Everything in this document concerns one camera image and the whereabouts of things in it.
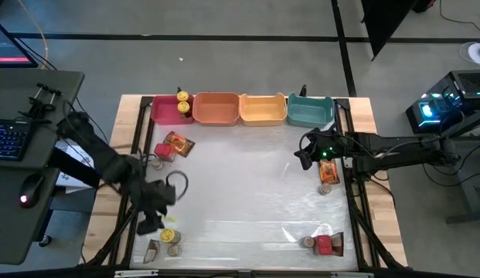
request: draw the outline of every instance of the monitor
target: monitor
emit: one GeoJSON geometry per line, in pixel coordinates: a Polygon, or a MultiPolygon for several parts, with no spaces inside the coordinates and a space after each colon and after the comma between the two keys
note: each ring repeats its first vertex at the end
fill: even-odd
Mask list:
{"type": "Polygon", "coordinates": [[[0,67],[37,67],[32,57],[0,25],[0,67]]]}

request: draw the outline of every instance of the computer mouse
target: computer mouse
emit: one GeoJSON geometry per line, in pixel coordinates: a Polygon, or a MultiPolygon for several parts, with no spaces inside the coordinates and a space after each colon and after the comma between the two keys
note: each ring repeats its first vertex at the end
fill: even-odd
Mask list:
{"type": "Polygon", "coordinates": [[[44,176],[41,174],[32,174],[26,177],[18,197],[19,204],[22,208],[29,209],[37,204],[43,180],[44,176]]]}

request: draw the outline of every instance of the blue backlit keyboard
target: blue backlit keyboard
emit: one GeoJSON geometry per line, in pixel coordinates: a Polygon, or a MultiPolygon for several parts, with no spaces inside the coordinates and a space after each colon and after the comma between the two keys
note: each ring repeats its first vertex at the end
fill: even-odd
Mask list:
{"type": "Polygon", "coordinates": [[[21,161],[29,143],[31,124],[0,120],[0,160],[21,161]]]}

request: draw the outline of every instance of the computer tower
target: computer tower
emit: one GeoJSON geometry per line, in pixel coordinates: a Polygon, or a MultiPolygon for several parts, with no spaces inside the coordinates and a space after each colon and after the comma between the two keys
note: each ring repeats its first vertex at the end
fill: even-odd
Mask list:
{"type": "Polygon", "coordinates": [[[465,116],[480,109],[480,69],[454,70],[439,80],[408,107],[406,113],[415,134],[439,133],[455,124],[460,113],[465,116]]]}

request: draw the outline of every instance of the wooden table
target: wooden table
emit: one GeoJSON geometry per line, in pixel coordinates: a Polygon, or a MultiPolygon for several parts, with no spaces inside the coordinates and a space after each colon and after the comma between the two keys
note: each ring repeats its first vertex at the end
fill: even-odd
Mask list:
{"type": "MultiPolygon", "coordinates": [[[[143,96],[144,95],[121,96],[111,136],[111,146],[117,147],[117,151],[120,154],[130,153],[131,143],[133,141],[134,131],[137,124],[140,101],[143,96]]],[[[376,125],[373,119],[370,99],[363,97],[350,97],[349,102],[351,105],[355,131],[376,133],[376,125]]],[[[150,109],[147,109],[145,111],[144,123],[141,130],[140,147],[143,147],[144,145],[149,118],[150,109]]],[[[386,174],[379,173],[378,176],[383,178],[386,174]]],[[[381,183],[389,188],[387,181],[382,181],[381,183]]],[[[401,241],[400,228],[398,226],[396,211],[393,206],[393,199],[381,187],[372,182],[366,183],[366,192],[375,233],[379,236],[384,246],[394,258],[399,263],[406,265],[407,260],[404,254],[403,242],[401,241]]],[[[103,244],[105,244],[110,234],[113,232],[116,225],[120,200],[120,196],[111,188],[104,187],[98,191],[82,250],[87,260],[90,260],[95,256],[97,251],[103,244]]],[[[365,259],[367,263],[370,264],[369,243],[366,239],[365,233],[361,229],[360,233],[362,235],[365,259]]],[[[124,247],[126,246],[127,237],[127,232],[121,237],[118,262],[124,255],[124,247]]]]}

